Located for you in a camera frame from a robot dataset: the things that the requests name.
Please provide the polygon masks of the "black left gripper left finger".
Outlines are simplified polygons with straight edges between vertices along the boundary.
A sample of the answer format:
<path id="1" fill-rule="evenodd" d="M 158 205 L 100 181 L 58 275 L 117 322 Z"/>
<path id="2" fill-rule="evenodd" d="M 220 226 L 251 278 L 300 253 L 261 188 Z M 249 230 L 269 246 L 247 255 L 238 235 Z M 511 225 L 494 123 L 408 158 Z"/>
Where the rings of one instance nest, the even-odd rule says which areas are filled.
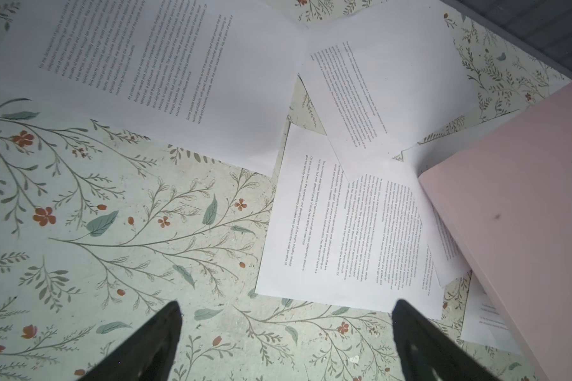
<path id="1" fill-rule="evenodd" d="M 182 328 L 178 302 L 158 311 L 82 380 L 167 380 Z"/>

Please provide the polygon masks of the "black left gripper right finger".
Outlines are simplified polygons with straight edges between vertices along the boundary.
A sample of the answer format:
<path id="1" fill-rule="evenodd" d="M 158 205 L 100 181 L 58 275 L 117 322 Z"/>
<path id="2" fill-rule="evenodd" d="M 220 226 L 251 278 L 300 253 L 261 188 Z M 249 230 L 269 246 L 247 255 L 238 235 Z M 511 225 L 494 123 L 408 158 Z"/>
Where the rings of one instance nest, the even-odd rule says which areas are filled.
<path id="1" fill-rule="evenodd" d="M 393 339 L 406 380 L 495 380 L 407 301 L 392 311 Z"/>

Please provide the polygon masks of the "pink file folder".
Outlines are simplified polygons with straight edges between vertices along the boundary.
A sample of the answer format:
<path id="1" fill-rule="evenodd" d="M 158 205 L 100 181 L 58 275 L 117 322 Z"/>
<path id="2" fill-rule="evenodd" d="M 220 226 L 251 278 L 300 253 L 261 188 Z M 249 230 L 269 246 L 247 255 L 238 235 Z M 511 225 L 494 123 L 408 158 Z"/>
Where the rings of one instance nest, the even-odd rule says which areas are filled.
<path id="1" fill-rule="evenodd" d="M 572 83 L 419 181 L 537 376 L 572 380 Z"/>

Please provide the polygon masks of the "white printed paper sheet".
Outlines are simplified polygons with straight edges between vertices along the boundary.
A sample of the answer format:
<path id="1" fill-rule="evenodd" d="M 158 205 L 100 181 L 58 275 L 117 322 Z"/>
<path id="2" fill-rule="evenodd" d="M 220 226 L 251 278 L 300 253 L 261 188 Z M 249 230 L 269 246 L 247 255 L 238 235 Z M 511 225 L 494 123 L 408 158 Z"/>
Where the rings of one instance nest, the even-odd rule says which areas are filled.
<path id="1" fill-rule="evenodd" d="M 31 1 L 0 89 L 268 176 L 305 45 L 260 1 Z"/>

